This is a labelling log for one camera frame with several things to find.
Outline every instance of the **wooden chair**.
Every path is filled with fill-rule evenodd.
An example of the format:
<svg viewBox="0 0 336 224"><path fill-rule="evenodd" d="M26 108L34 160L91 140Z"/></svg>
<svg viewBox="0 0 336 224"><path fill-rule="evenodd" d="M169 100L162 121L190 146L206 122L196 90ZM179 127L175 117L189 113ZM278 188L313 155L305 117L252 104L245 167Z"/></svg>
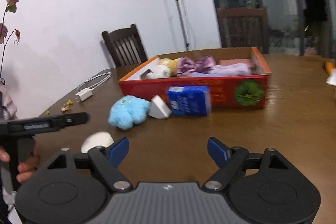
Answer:
<svg viewBox="0 0 336 224"><path fill-rule="evenodd" d="M130 28L102 32L116 67L140 64L148 60L135 24Z"/></svg>
<svg viewBox="0 0 336 224"><path fill-rule="evenodd" d="M222 47L258 47L269 52L266 8L217 9Z"/></svg>

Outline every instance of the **wooden table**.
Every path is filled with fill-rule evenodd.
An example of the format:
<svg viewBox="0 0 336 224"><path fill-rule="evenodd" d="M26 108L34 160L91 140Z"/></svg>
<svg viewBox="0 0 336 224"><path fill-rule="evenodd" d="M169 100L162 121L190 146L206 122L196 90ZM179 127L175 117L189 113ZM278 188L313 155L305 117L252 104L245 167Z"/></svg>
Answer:
<svg viewBox="0 0 336 224"><path fill-rule="evenodd" d="M112 69L113 78L85 102L75 102L72 91L50 107L51 114L60 114L70 99L75 102L71 112L86 111L91 120L59 133L38 135L42 161L62 147L79 152L87 136L108 131L115 140L121 136L130 140L129 154L119 170L133 184L160 180L203 183L217 170L207 154L209 137L255 153L275 147L320 191L322 204L314 224L335 223L336 105L334 89L325 84L323 60L281 54L265 59L273 76L264 109L214 109L208 117L173 115L167 120L148 117L129 131L113 128L107 118L110 107L122 96L118 79L134 66Z"/></svg>

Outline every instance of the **red box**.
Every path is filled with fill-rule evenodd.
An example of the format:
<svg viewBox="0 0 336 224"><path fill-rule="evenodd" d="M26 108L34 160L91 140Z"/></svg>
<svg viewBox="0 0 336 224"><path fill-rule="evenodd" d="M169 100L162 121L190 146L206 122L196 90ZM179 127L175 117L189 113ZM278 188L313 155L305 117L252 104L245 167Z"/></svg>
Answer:
<svg viewBox="0 0 336 224"><path fill-rule="evenodd" d="M176 59L187 56L197 61L208 55L213 56L217 64L221 60L240 59L239 62L241 62L242 59L248 59L254 65L255 74L228 77L140 79L145 71L157 66L162 58ZM134 95L149 101L155 95L159 95L165 102L167 102L166 90L171 86L206 85L210 88L213 107L262 108L265 104L268 79L271 74L270 68L257 48L218 48L154 56L122 77L119 85L124 95Z"/></svg>

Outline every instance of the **blue plush toy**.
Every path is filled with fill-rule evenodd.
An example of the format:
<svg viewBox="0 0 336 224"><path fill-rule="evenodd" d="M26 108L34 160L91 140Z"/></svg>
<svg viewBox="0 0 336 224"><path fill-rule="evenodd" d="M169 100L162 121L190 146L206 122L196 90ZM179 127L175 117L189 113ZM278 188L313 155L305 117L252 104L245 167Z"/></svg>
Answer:
<svg viewBox="0 0 336 224"><path fill-rule="evenodd" d="M112 106L108 122L123 130L130 129L133 124L140 124L146 120L149 105L147 100L127 95Z"/></svg>

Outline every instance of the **blue package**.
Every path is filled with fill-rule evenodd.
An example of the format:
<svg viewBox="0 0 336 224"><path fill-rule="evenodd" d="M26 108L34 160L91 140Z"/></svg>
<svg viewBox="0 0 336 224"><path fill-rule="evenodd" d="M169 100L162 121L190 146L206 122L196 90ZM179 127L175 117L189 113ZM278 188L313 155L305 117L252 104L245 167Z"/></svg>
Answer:
<svg viewBox="0 0 336 224"><path fill-rule="evenodd" d="M211 111L207 86L171 86L166 93L174 114L205 116Z"/></svg>

